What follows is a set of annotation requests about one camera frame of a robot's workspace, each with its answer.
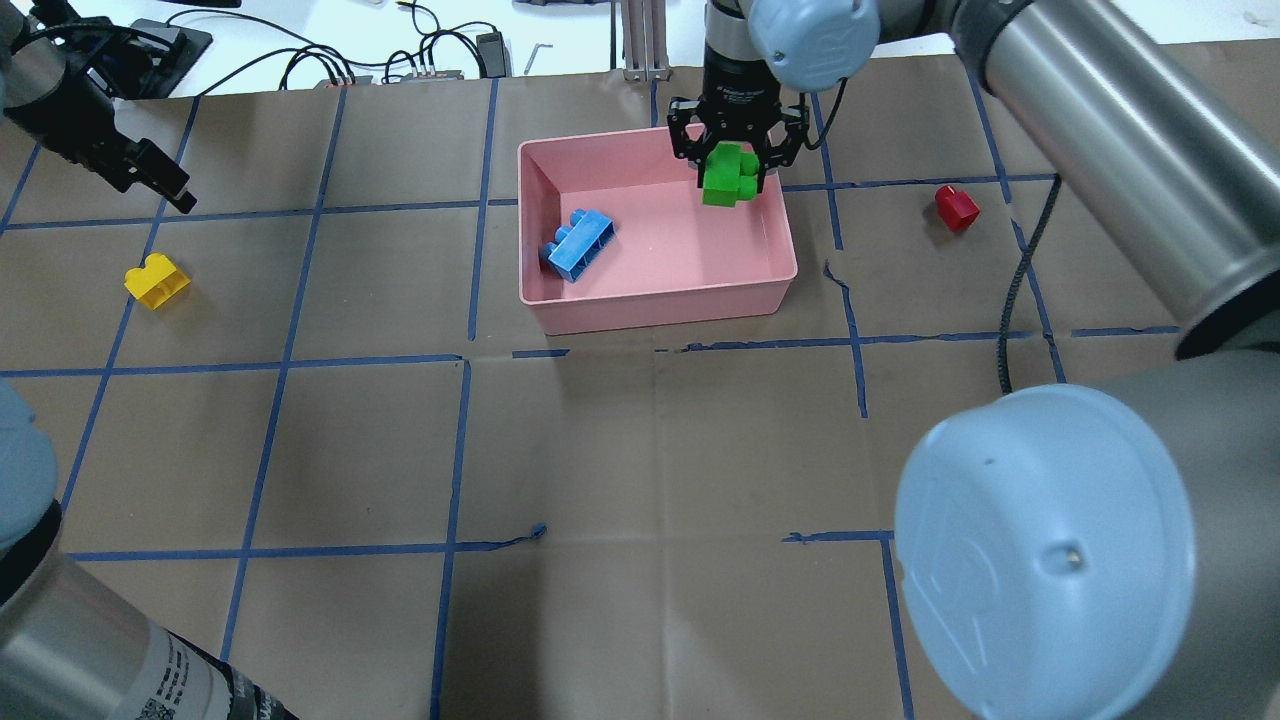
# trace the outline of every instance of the light blue joint cover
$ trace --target light blue joint cover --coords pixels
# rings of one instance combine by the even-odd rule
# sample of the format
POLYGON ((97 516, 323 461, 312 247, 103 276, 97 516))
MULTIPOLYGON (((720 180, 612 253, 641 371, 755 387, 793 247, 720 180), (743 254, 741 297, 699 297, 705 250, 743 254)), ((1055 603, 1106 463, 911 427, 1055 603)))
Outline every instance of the light blue joint cover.
POLYGON ((877 0, 755 0, 748 27, 773 76, 801 92, 854 77, 881 36, 877 0))
POLYGON ((908 460, 895 537, 929 661, 987 720, 1123 715, 1190 616, 1181 477, 1096 389, 1032 388, 936 427, 908 460))
POLYGON ((0 380, 0 555, 29 533, 54 500, 54 446, 32 425, 36 414, 0 380))
POLYGON ((596 210, 573 210, 570 224, 556 231, 556 242, 544 245, 540 255, 562 278, 577 282, 614 234, 608 217, 596 210))

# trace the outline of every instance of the yellow lego brick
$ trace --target yellow lego brick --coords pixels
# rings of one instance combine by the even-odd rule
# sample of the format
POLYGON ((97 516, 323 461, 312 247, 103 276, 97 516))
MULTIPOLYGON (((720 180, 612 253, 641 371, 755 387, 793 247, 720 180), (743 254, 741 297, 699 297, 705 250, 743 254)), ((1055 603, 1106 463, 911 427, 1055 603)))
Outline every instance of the yellow lego brick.
POLYGON ((147 255, 141 268, 133 268, 124 273, 124 288, 134 300, 151 310, 168 302, 189 283, 191 278, 163 252, 147 255))

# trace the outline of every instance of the blue lego brick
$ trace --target blue lego brick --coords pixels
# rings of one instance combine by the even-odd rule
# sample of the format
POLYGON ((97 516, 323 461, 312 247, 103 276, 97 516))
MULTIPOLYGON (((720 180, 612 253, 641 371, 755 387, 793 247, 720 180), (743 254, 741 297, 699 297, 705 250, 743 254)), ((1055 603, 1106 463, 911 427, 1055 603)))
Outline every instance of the blue lego brick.
POLYGON ((596 210, 573 210, 570 224, 556 231, 556 241, 544 245, 540 255, 562 278, 577 282, 614 234, 608 217, 596 210))

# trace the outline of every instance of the sticker label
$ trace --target sticker label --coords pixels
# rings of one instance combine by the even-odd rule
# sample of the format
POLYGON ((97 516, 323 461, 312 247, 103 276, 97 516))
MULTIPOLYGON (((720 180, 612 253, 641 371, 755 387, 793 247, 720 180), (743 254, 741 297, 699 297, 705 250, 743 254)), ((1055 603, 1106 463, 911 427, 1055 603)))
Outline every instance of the sticker label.
POLYGON ((230 692, 223 675, 168 630, 148 625, 142 667, 108 720, 225 720, 230 692))

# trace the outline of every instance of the lego brick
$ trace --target lego brick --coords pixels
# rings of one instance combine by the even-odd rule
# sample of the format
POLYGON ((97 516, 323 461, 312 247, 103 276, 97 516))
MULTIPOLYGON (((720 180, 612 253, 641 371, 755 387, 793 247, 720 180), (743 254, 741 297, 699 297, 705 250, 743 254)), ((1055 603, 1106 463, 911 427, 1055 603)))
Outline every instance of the lego brick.
POLYGON ((577 282, 614 234, 608 217, 596 210, 573 210, 570 224, 556 231, 556 241, 543 246, 541 256, 562 278, 577 282))
POLYGON ((963 190, 956 190, 955 186, 945 184, 938 188, 933 199, 938 204, 938 217, 946 223, 951 232, 964 232, 969 229, 982 214, 978 204, 969 197, 969 193, 963 190))
POLYGON ((163 252, 152 252, 141 268, 124 273, 124 287, 134 300, 155 310, 191 284, 191 278, 163 252))
POLYGON ((736 142, 721 142, 707 156, 703 173, 703 204, 732 208, 739 200, 754 200, 760 159, 736 142))

